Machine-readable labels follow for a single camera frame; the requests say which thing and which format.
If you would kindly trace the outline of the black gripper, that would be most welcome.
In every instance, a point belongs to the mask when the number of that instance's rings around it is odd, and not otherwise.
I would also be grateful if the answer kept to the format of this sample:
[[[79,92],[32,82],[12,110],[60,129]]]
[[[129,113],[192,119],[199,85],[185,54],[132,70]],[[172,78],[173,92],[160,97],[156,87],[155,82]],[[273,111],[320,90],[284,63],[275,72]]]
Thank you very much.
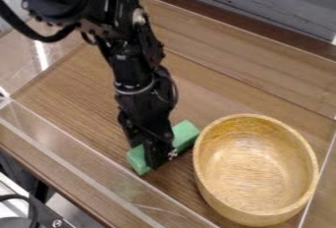
[[[179,101],[179,90],[169,71],[160,66],[147,88],[133,93],[117,91],[119,122],[131,147],[143,144],[145,164],[157,169],[173,150],[169,114]]]

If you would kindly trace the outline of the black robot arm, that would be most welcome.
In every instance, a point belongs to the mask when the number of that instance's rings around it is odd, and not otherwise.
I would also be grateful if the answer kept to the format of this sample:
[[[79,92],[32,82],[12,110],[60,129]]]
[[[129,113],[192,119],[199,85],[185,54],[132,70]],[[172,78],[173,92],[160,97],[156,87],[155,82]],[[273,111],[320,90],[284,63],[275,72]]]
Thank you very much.
[[[144,148],[145,165],[157,168],[173,150],[169,114],[179,91],[161,65],[164,45],[139,0],[23,0],[21,5],[37,21],[59,27],[55,34],[40,34],[0,0],[0,17],[25,37],[55,43],[79,31],[87,43],[99,47],[113,71],[128,143]]]

